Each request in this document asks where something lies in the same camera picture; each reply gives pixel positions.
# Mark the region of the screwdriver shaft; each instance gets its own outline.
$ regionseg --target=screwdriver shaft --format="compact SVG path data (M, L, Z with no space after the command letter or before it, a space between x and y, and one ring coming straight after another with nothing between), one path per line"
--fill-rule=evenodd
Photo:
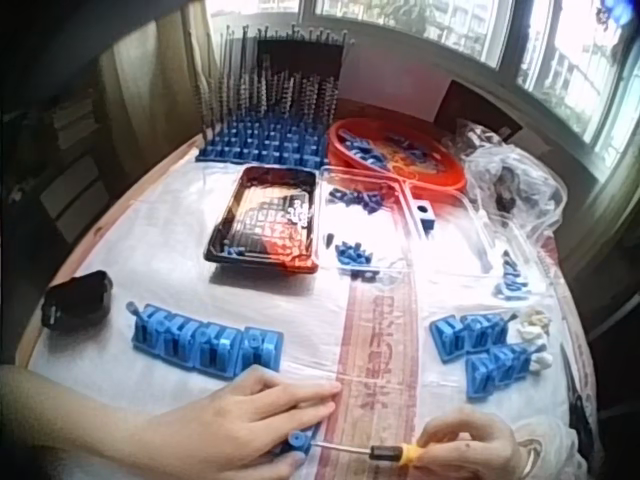
M355 447L345 447L343 445L334 445L332 443L325 442L311 442L311 445L314 447L326 448L327 450L335 450L336 452L344 452L344 453L354 453L356 455L367 455L371 453L371 450L368 448L355 448Z

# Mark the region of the wall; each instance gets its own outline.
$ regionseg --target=wall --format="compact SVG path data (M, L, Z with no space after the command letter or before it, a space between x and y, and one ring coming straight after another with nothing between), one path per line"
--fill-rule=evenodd
M340 77L340 97L397 110L433 121L451 80L455 78L428 58L416 58L401 47L370 43L352 45ZM572 232L580 208L599 186L598 179L578 159L530 125L522 112L505 107L494 92L482 92L523 125L512 143L535 156L558 174L569 191L563 224L556 232L560 258L579 241Z

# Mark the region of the black object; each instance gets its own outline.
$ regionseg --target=black object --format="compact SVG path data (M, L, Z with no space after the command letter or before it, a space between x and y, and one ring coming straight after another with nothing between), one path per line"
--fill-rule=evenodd
M587 468L591 471L591 460L594 450L593 430L591 429L591 424L584 409L582 395L578 392L576 380L573 377L571 364L569 363L569 357L567 356L567 351L564 349L564 345L560 346L560 350L568 384L569 428L576 431L578 435L578 453L585 459Z
M496 209L510 214L516 207L516 192L520 188L518 175L512 168L502 167L493 187L496 192Z
M335 238L335 235L333 233L327 233L327 237L324 240L324 246L327 248L331 248L331 245L333 245L334 238Z
M102 323L111 311L112 289L103 270L54 285L44 296L42 326L69 333Z
M372 445L369 460L399 463L403 455L404 449L400 446Z

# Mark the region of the window frame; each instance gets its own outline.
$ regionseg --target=window frame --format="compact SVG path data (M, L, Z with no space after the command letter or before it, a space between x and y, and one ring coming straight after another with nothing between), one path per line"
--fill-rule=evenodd
M323 28L333 32L347 30L349 37L355 41L356 45L361 43L383 49L389 49L391 45L402 57L406 57L408 60L428 59L430 64L441 68L457 80L477 89L489 99L497 102L502 108L518 118L525 127L540 136L547 145L552 148L565 149L576 159L582 161L598 180L604 181L608 176L612 167L605 165L604 159L596 153L596 147L603 133L606 132L607 125L612 121L609 118L609 113L612 111L613 102L619 91L622 71L629 58L631 51L629 44L623 46L623 55L613 74L612 88L605 101L602 115L594 134L589 141L586 141L532 92L517 82L517 75L529 39L528 23L534 0L511 0L510 11L504 17L507 25L503 42L500 41L500 38L496 39L495 33L489 31L487 44L493 42L489 48L494 49L491 55L497 57L496 67L429 38L418 37L374 23L317 14L316 6L321 1L299 0L297 13L269 12L210 17L212 31L223 31L221 28L224 29L226 25L231 25L231 28L237 32L241 31L241 26L245 24L249 24L251 28L261 28L268 24L270 31L275 29L284 31L290 29L291 24L295 23L303 30L309 28L316 31ZM494 1L497 8L501 4L506 4L500 0ZM549 38L553 38L551 32L554 22L557 28L561 6L562 0L551 0L551 19L545 37L544 51L549 49Z

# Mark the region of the blue plastic block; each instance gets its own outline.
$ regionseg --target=blue plastic block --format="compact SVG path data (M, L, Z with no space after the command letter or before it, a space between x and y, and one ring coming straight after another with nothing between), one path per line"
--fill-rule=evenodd
M164 360L183 368L192 368L196 345L196 330L202 322L182 315L174 315L162 334Z
M467 399L482 400L496 389L496 369L491 357L486 353L471 355L466 361Z
M169 328L173 314L155 305L145 305L140 312L134 302L127 302L127 310L136 317L131 339L134 347L151 355L161 356L164 347L161 338Z
M516 380L519 366L516 353L508 345L491 348L489 354L495 365L496 388L505 388Z
M514 381L524 380L529 373L533 352L530 352L525 346L520 344L508 345L508 347L514 356Z
M509 324L497 313L489 313L483 315L491 324L491 345L504 345L507 343L507 335L509 334Z
M235 376L242 330L205 323L196 332L194 367L221 378Z
M429 325L431 337L442 363L448 363L464 356L467 329L455 315L441 318Z
M274 372L279 372L283 345L284 335L282 332L253 327L245 328L236 362L236 376L251 365L261 365Z
M436 216L433 213L431 203L426 200L417 200L415 201L415 208L418 220L420 220L420 225L422 225L422 230L424 230L424 233L429 233L436 224Z
M462 315L467 329L467 353L485 352L491 346L492 322L484 315Z

